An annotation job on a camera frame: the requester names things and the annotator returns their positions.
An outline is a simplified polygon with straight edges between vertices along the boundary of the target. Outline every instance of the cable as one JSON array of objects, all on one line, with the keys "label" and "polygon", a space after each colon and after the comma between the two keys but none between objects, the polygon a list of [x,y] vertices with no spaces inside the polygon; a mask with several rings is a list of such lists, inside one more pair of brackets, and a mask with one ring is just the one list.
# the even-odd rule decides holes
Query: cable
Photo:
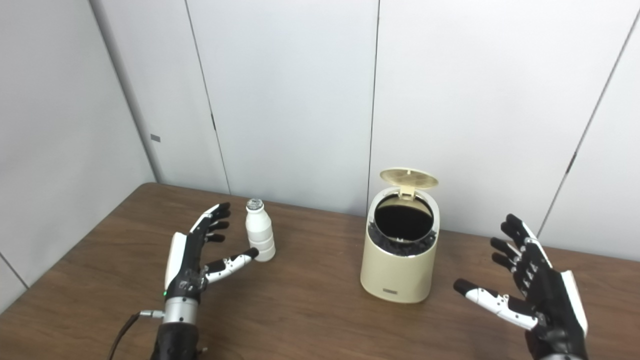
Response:
[{"label": "cable", "polygon": [[127,330],[129,330],[131,325],[133,325],[133,323],[136,322],[136,320],[139,317],[140,317],[140,313],[135,313],[135,314],[131,315],[131,317],[127,320],[127,322],[124,323],[124,326],[122,327],[122,329],[120,329],[120,332],[116,336],[116,339],[113,341],[113,345],[111,346],[111,350],[109,351],[109,355],[107,355],[107,360],[112,360],[113,359],[113,354],[116,352],[116,347],[118,347],[118,343],[120,342],[120,339],[122,339],[122,336],[124,336],[124,334],[127,332]]}]

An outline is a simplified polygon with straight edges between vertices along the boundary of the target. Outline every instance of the robot finger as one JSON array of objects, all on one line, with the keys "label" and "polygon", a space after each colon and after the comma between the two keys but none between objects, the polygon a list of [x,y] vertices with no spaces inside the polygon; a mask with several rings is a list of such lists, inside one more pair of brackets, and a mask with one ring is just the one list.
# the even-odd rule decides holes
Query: robot finger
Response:
[{"label": "robot finger", "polygon": [[536,238],[536,235],[533,233],[533,231],[531,231],[531,229],[529,229],[527,224],[525,224],[524,221],[520,220],[514,214],[507,215],[507,222],[512,224],[523,238]]},{"label": "robot finger", "polygon": [[223,218],[228,218],[229,216],[231,216],[231,212],[228,210],[230,206],[231,204],[229,204],[228,202],[224,202],[222,204],[217,204],[209,208],[207,211],[202,213],[202,215],[200,215],[200,218],[195,222],[195,224],[193,224],[193,227],[191,227],[191,230],[189,230],[189,232],[192,233],[200,224],[204,224],[208,227],[208,224],[210,224],[211,222],[215,222],[216,220],[220,220]]},{"label": "robot finger", "polygon": [[213,261],[205,265],[204,272],[207,281],[210,283],[222,280],[234,272],[240,270],[243,266],[255,259],[260,252],[255,247],[226,259]]},{"label": "robot finger", "polygon": [[491,260],[493,260],[494,263],[496,263],[496,264],[498,264],[500,266],[504,266],[511,273],[516,272],[517,267],[514,264],[514,262],[509,260],[509,258],[507,258],[506,256],[504,256],[502,254],[498,254],[497,252],[494,252],[491,255]]},{"label": "robot finger", "polygon": [[229,222],[227,221],[216,221],[213,224],[209,225],[209,231],[222,230],[229,227]]},{"label": "robot finger", "polygon": [[509,222],[503,222],[500,224],[500,230],[513,239],[513,242],[516,243],[516,246],[520,249],[524,246],[524,237],[520,235],[518,229],[514,227]]},{"label": "robot finger", "polygon": [[525,330],[531,330],[538,324],[532,306],[523,300],[499,295],[495,290],[481,288],[464,279],[456,280],[453,287],[472,302]]},{"label": "robot finger", "polygon": [[225,241],[225,236],[220,234],[209,233],[205,236],[208,243],[221,243]]},{"label": "robot finger", "polygon": [[218,213],[224,212],[226,210],[229,210],[229,208],[231,207],[231,203],[229,202],[223,202],[221,204],[217,204],[213,207],[211,207],[210,209],[208,209],[207,211],[205,211],[205,214],[209,214],[212,217],[216,216]]},{"label": "robot finger", "polygon": [[504,240],[491,238],[491,246],[494,249],[505,253],[505,255],[507,255],[507,257],[514,263],[520,261],[520,258],[522,257],[522,253],[518,249]]}]

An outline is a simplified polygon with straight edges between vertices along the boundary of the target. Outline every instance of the white wall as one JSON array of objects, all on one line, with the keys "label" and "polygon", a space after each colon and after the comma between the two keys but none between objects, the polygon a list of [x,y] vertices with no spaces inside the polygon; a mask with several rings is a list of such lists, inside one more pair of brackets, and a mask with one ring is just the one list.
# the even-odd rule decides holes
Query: white wall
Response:
[{"label": "white wall", "polygon": [[363,215],[377,0],[189,0],[231,192]]},{"label": "white wall", "polygon": [[636,25],[540,240],[640,260],[640,29]]},{"label": "white wall", "polygon": [[91,3],[158,180],[228,193],[184,0]]},{"label": "white wall", "polygon": [[369,200],[419,168],[444,229],[537,231],[639,4],[382,0]]},{"label": "white wall", "polygon": [[27,290],[13,274],[9,266],[0,259],[0,314]]},{"label": "white wall", "polygon": [[[154,178],[89,3],[3,1],[0,24],[0,252],[31,285]],[[2,311],[23,289],[0,276]]]}]

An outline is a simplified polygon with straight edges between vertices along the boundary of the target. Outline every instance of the black fingertip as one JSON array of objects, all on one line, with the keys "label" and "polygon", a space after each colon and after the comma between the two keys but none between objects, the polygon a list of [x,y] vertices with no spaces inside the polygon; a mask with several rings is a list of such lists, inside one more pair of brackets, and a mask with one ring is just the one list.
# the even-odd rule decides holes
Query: black fingertip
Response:
[{"label": "black fingertip", "polygon": [[513,268],[515,265],[511,262],[511,260],[509,260],[509,258],[507,258],[506,256],[502,255],[502,254],[498,254],[497,252],[494,252],[493,254],[491,254],[491,260],[493,260],[494,263],[500,265],[500,266],[504,266],[506,267],[509,271],[511,271],[511,268]]},{"label": "black fingertip", "polygon": [[502,230],[503,233],[513,239],[513,241],[518,241],[521,238],[520,234],[518,234],[518,229],[516,229],[514,225],[509,222],[503,222],[502,224],[500,224],[500,230]]},{"label": "black fingertip", "polygon": [[228,218],[231,216],[231,211],[225,210],[221,211],[218,214],[214,215],[214,218]]},{"label": "black fingertip", "polygon": [[506,241],[498,238],[491,238],[490,243],[491,247],[502,252],[507,252],[507,249],[509,248],[509,245],[507,245]]},{"label": "black fingertip", "polygon": [[209,230],[222,230],[229,227],[229,222],[227,221],[217,221],[211,225],[209,225]]},{"label": "black fingertip", "polygon": [[515,216],[514,214],[508,214],[507,215],[507,222],[520,227],[520,225],[522,225],[522,220],[520,220],[520,218],[518,218],[517,216]]},{"label": "black fingertip", "polygon": [[478,285],[464,279],[458,279],[453,283],[454,290],[462,294],[462,296],[466,296],[468,292],[473,289],[477,289],[478,287]]},{"label": "black fingertip", "polygon": [[207,241],[211,241],[213,243],[221,243],[225,241],[225,236],[220,234],[207,234]]},{"label": "black fingertip", "polygon": [[243,252],[243,255],[247,255],[247,256],[250,256],[252,259],[255,259],[258,255],[260,255],[260,252],[255,247],[252,247],[249,250]]}]

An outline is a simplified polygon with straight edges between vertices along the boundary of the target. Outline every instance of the bottle cap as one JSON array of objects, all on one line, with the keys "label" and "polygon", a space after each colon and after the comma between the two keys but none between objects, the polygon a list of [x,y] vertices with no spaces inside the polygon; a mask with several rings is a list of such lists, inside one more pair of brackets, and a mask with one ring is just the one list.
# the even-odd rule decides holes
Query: bottle cap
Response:
[{"label": "bottle cap", "polygon": [[247,210],[260,210],[264,207],[264,203],[262,203],[262,200],[260,199],[251,199],[249,201],[246,202],[246,209]]}]

